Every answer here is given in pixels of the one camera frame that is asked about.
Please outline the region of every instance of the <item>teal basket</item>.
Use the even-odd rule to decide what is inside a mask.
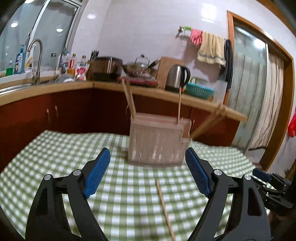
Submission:
[[[215,93],[215,90],[208,87],[202,87],[197,84],[188,83],[186,85],[186,93],[198,98],[208,99]]]

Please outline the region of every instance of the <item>cabinet door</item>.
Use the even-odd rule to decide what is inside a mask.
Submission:
[[[64,133],[91,132],[91,97],[93,89],[51,94],[54,121],[51,130]]]
[[[138,96],[134,98],[137,112],[177,117],[178,104],[155,98]],[[189,119],[191,107],[181,105],[180,117]]]
[[[0,171],[36,136],[49,129],[50,95],[0,107]]]
[[[192,121],[194,131],[206,119],[210,112],[192,108],[190,119]],[[237,132],[239,121],[225,117],[222,121],[207,130],[204,134],[195,139],[201,143],[211,146],[230,146]]]
[[[131,116],[124,93],[94,89],[91,113],[93,132],[129,135]]]

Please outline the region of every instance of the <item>blue gripper pad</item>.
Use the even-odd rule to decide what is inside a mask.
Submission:
[[[95,194],[98,186],[110,163],[110,151],[104,148],[96,158],[97,163],[85,179],[85,189],[83,195],[88,199],[90,195]]]
[[[185,160],[200,193],[208,197],[211,194],[210,177],[202,168],[199,157],[190,148],[185,152]]]
[[[260,169],[258,168],[255,168],[252,172],[252,174],[259,178],[260,180],[266,182],[266,183],[270,183],[271,182],[271,176],[266,173],[265,171],[261,171]]]

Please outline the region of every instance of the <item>curtain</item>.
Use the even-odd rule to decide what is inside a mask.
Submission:
[[[248,117],[240,123],[232,146],[245,152],[260,116],[267,70],[265,43],[235,27],[234,70],[228,106]]]
[[[250,149],[266,148],[272,136],[281,106],[284,83],[284,63],[269,54],[267,81],[262,113]]]

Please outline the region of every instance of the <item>stainless steel kettle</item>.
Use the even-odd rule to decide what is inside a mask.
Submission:
[[[184,88],[190,80],[190,70],[181,65],[173,65],[168,72],[165,90],[178,92],[179,88]]]

